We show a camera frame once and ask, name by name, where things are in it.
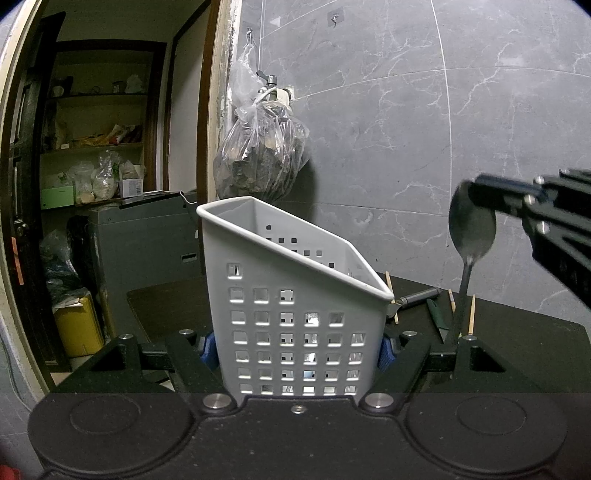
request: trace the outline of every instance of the green box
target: green box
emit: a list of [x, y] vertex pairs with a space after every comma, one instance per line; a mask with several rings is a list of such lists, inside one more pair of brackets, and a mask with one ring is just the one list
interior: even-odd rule
[[43, 189], [41, 191], [41, 210], [74, 205], [74, 186]]

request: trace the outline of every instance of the gray appliance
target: gray appliance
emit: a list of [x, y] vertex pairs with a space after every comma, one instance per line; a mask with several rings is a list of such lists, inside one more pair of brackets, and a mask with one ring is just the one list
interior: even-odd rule
[[[194, 193], [186, 196], [196, 201]], [[159, 193], [89, 212], [100, 303], [114, 335], [131, 333], [140, 342], [148, 340], [127, 292], [202, 275], [197, 223], [189, 213], [195, 208], [178, 193]]]

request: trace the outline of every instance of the dark table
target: dark table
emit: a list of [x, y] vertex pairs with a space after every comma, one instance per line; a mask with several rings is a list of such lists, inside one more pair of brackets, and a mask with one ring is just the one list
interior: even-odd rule
[[[391, 277], [397, 297], [428, 288], [427, 285]], [[204, 278], [132, 290], [127, 294], [134, 315], [150, 341], [191, 328], [199, 335], [212, 329]], [[452, 310], [447, 292], [437, 299], [448, 323]], [[441, 344], [425, 304], [403, 310], [395, 333], [416, 330]], [[591, 344], [577, 323], [476, 299], [474, 335], [494, 349], [546, 392], [591, 392]]]

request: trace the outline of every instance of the red object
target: red object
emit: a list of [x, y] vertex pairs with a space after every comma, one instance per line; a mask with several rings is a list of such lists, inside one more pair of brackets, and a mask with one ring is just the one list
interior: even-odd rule
[[0, 480], [21, 480], [21, 473], [16, 468], [0, 465]]

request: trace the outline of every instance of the circular black cover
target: circular black cover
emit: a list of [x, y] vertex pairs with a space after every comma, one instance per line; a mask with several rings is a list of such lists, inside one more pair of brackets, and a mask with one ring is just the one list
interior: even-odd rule
[[165, 455], [193, 417], [172, 393], [49, 394], [33, 410], [28, 433], [50, 464], [84, 474], [116, 474]]
[[535, 468], [559, 450], [567, 431], [563, 413], [536, 393], [422, 393], [405, 422], [427, 453], [474, 473]]

